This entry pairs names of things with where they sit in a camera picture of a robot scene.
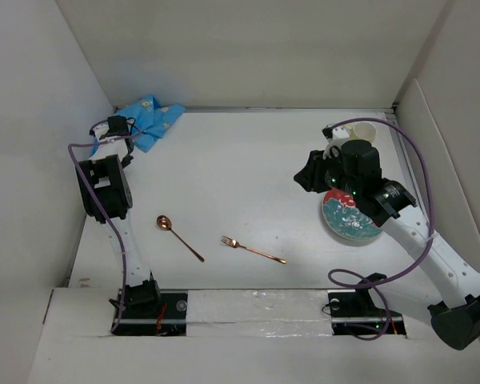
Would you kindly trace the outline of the blue space-print cloth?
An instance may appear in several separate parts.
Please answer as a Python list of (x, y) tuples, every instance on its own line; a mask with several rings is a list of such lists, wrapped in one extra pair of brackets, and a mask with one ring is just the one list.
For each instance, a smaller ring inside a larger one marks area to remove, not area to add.
[[(146, 153), (185, 111), (186, 109), (179, 104), (161, 106), (151, 95), (121, 109), (112, 116), (119, 115), (127, 118), (134, 148), (139, 148)], [(93, 148), (97, 145), (94, 140), (91, 155)]]

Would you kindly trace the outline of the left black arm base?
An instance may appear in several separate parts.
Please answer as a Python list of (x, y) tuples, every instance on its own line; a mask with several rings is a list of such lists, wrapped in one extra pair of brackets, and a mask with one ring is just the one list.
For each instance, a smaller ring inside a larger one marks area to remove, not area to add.
[(155, 308), (124, 309), (115, 336), (186, 336), (187, 290), (162, 290), (161, 303)]

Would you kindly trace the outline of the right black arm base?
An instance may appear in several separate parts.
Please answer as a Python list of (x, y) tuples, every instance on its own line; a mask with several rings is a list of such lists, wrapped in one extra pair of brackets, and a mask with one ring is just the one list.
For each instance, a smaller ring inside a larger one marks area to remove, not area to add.
[(383, 335), (407, 336), (403, 316), (386, 312), (383, 304), (375, 304), (368, 289), (328, 289), (322, 313), (329, 317), (333, 336), (350, 336), (374, 341)]

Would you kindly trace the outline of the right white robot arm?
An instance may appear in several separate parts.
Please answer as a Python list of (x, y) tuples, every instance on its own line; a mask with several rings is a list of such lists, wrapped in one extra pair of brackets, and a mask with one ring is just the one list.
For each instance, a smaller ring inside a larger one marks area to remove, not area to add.
[(412, 257), (414, 263), (387, 277), (371, 274), (353, 286), (358, 312), (371, 315), (382, 307), (377, 288), (421, 268), (440, 294), (427, 305), (431, 328), (454, 350), (464, 350), (480, 337), (480, 273), (434, 229), (414, 196), (399, 182), (384, 178), (379, 152), (364, 140), (313, 150), (294, 180), (307, 192), (340, 190), (356, 207)]

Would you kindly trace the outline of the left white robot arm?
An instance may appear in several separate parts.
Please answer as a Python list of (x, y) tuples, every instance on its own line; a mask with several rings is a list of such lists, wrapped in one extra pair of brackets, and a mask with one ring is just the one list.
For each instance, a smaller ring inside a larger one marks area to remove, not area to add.
[(153, 273), (142, 257), (130, 220), (133, 196), (124, 169), (133, 160), (134, 140), (140, 135), (132, 118), (113, 115), (90, 128), (92, 144), (70, 144), (82, 203), (88, 216), (107, 230), (122, 272), (122, 287), (110, 303), (124, 316), (153, 317), (162, 297)]

